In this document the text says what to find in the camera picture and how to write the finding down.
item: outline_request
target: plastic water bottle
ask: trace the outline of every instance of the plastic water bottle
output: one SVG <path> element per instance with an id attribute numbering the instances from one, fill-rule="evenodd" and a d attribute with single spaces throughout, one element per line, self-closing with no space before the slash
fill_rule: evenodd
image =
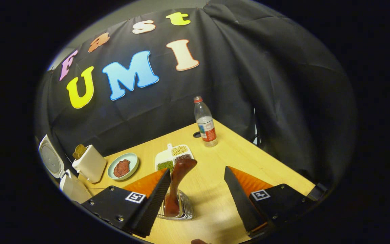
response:
<path id="1" fill-rule="evenodd" d="M 215 146 L 218 141 L 216 140 L 215 125 L 213 124 L 213 117 L 210 109 L 202 101 L 201 96 L 194 97 L 195 103 L 195 120 L 198 124 L 199 131 L 201 133 L 202 140 L 206 147 Z"/>

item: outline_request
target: round plate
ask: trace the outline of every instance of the round plate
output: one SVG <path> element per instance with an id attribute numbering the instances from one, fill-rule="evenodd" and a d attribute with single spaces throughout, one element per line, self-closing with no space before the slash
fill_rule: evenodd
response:
<path id="1" fill-rule="evenodd" d="M 113 174 L 113 170 L 115 168 L 115 166 L 120 162 L 120 161 L 123 161 L 124 159 L 127 159 L 130 161 L 130 164 L 129 164 L 129 172 L 126 173 L 124 176 L 121 176 L 121 177 L 116 177 L 114 174 Z M 133 175 L 133 173 L 135 173 L 135 171 L 138 169 L 138 165 L 139 165 L 139 161 L 138 161 L 138 157 L 136 156 L 136 154 L 134 153 L 126 153 L 126 154 L 123 154 L 121 156 L 119 156 L 118 158 L 116 158 L 110 165 L 109 165 L 109 168 L 107 170 L 108 172 L 108 176 L 113 179 L 113 180 L 116 180 L 116 181 L 121 181 L 121 180 L 124 180 L 124 179 L 127 179 L 129 178 L 130 176 Z"/>

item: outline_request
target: blue letter m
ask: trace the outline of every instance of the blue letter m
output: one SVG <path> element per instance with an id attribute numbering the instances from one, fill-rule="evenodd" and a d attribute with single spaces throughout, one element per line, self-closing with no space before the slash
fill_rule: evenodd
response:
<path id="1" fill-rule="evenodd" d="M 111 100 L 117 100 L 126 94 L 126 91 L 120 88 L 118 82 L 129 91 L 133 91 L 136 75 L 139 79 L 138 87 L 145 87 L 159 81 L 159 77 L 151 69 L 148 60 L 149 55 L 150 51 L 142 51 L 133 55 L 129 69 L 124 68 L 119 62 L 110 63 L 103 68 L 102 72 L 108 75 L 112 92 Z"/>

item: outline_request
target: beans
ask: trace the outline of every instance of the beans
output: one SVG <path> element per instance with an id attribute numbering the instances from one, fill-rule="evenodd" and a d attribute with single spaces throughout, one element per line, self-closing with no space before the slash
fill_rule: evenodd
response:
<path id="1" fill-rule="evenodd" d="M 178 156 L 175 158 L 175 162 L 177 162 L 179 159 L 191 159 L 191 155 L 190 154 L 184 154 L 184 155 L 181 155 L 181 156 Z"/>
<path id="2" fill-rule="evenodd" d="M 172 173 L 172 170 L 174 169 L 172 161 L 166 161 L 157 165 L 157 170 L 161 170 L 164 168 L 169 168 L 169 173 Z"/>
<path id="3" fill-rule="evenodd" d="M 171 153 L 172 153 L 172 156 L 177 156 L 179 154 L 182 154 L 182 153 L 185 153 L 188 151 L 188 148 L 185 147 L 185 146 L 179 146 L 179 147 L 176 147 L 176 148 L 173 148 L 171 150 Z"/>

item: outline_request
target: bottle label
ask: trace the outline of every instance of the bottle label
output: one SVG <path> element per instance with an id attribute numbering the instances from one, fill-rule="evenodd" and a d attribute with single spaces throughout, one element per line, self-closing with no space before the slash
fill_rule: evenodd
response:
<path id="1" fill-rule="evenodd" d="M 215 125 L 213 119 L 204 124 L 198 124 L 203 141 L 210 142 L 216 139 Z"/>

